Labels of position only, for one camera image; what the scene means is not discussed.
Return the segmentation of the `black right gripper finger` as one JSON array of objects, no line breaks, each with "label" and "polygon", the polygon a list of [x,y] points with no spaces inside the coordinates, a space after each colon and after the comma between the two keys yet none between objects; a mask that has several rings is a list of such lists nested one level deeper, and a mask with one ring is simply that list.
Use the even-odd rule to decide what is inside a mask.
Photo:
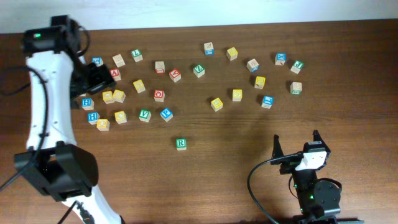
[{"label": "black right gripper finger", "polygon": [[273,137],[271,164],[280,164],[280,161],[277,161],[277,159],[280,159],[281,157],[284,157],[284,153],[279,142],[279,136],[275,134]]},{"label": "black right gripper finger", "polygon": [[318,132],[317,129],[313,131],[313,145],[322,145],[325,146],[325,142],[320,136],[320,133]]}]

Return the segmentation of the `yellow S letter block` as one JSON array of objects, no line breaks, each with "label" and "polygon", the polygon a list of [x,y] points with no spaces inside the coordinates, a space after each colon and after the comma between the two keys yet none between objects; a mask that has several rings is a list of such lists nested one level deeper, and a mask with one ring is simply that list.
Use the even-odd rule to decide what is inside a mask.
[{"label": "yellow S letter block", "polygon": [[233,89],[232,100],[233,101],[241,101],[243,98],[242,89]]}]

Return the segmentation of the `yellow E letter block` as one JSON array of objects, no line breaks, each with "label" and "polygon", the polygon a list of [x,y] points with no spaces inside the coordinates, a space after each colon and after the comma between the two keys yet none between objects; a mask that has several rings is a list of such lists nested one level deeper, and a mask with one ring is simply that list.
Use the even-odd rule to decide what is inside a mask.
[{"label": "yellow E letter block", "polygon": [[220,100],[220,98],[215,98],[211,101],[211,107],[215,112],[217,112],[223,108],[223,102]]}]

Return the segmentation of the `green R letter block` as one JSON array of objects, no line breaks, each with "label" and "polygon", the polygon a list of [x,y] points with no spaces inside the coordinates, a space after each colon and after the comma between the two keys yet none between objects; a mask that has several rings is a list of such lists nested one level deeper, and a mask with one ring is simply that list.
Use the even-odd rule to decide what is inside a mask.
[{"label": "green R letter block", "polygon": [[187,140],[185,138],[176,139],[176,148],[178,151],[183,151],[187,149]]}]

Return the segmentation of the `green Z letter block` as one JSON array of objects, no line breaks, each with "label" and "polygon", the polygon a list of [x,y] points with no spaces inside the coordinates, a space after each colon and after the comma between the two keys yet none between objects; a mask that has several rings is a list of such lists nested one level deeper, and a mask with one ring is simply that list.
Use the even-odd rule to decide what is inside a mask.
[{"label": "green Z letter block", "polygon": [[202,65],[198,64],[193,68],[193,72],[197,76],[197,78],[200,78],[205,74],[205,68]]}]

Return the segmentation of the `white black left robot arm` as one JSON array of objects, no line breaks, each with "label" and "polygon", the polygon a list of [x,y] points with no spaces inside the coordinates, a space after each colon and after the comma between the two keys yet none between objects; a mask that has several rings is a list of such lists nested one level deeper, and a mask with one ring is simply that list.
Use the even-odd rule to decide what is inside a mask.
[{"label": "white black left robot arm", "polygon": [[77,146],[73,133],[75,99],[115,84],[107,66],[84,61],[80,28],[64,15],[24,33],[31,124],[27,150],[14,156],[14,165],[40,194],[68,206],[83,223],[124,223],[100,191],[94,155]]}]

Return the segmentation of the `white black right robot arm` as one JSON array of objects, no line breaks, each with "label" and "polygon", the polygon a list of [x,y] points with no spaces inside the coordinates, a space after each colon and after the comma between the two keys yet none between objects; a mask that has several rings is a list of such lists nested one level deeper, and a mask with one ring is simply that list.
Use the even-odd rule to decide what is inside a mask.
[{"label": "white black right robot arm", "polygon": [[331,151],[317,130],[313,140],[306,142],[295,154],[284,155],[279,136],[274,135],[272,165],[279,165],[282,175],[290,174],[295,184],[300,215],[292,218],[294,223],[336,223],[341,212],[339,205],[342,185],[340,182],[317,177],[317,171],[326,166]]}]

